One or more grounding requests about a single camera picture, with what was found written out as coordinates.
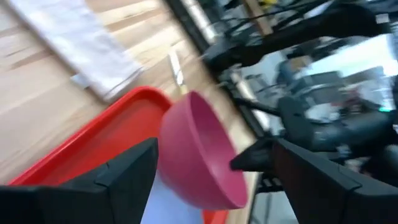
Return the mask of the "pink plastic bowl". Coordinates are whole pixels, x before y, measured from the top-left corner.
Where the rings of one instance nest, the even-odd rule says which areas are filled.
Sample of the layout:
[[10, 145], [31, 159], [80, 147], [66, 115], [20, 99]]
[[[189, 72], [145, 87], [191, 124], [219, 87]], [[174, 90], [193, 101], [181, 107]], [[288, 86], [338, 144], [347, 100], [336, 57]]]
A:
[[187, 93], [163, 115], [158, 140], [160, 176], [184, 201], [209, 210], [245, 207], [244, 174], [229, 166], [235, 148], [199, 93]]

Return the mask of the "pale cloth napkin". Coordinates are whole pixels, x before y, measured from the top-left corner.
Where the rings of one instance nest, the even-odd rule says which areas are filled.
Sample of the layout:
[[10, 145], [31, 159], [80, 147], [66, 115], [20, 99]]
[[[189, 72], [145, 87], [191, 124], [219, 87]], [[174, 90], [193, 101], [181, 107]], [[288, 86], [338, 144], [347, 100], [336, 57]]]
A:
[[103, 101], [117, 100], [143, 72], [84, 0], [6, 1]]

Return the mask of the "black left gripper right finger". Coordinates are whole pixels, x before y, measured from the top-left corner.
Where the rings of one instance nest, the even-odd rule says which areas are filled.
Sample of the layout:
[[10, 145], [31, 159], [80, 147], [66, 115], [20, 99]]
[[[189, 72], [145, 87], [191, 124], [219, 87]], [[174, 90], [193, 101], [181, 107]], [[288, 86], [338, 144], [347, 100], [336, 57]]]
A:
[[276, 176], [299, 224], [398, 224], [398, 187], [285, 139], [258, 140], [229, 165]]

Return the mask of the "lavender round plate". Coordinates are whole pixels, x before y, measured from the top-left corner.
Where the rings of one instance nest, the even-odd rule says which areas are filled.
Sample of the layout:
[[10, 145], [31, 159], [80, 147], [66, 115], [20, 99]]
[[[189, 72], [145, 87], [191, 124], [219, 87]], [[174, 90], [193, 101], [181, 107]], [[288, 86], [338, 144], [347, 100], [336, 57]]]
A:
[[141, 224], [204, 224], [201, 210], [182, 200], [156, 173]]

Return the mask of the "red plastic tray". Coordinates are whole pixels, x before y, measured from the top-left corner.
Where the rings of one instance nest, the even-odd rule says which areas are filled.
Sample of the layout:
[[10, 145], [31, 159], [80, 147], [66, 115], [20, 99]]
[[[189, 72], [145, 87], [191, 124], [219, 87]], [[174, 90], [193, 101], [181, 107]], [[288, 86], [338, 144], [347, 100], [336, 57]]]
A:
[[146, 139], [157, 138], [171, 105], [155, 88], [132, 90], [9, 185], [0, 186], [64, 184]]

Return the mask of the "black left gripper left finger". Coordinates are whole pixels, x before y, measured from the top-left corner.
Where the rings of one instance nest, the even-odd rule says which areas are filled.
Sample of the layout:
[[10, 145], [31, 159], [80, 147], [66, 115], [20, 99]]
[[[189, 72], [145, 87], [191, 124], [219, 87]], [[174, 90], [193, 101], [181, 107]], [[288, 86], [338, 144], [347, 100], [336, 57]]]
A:
[[0, 186], [0, 224], [140, 224], [158, 155], [149, 138], [59, 186]]

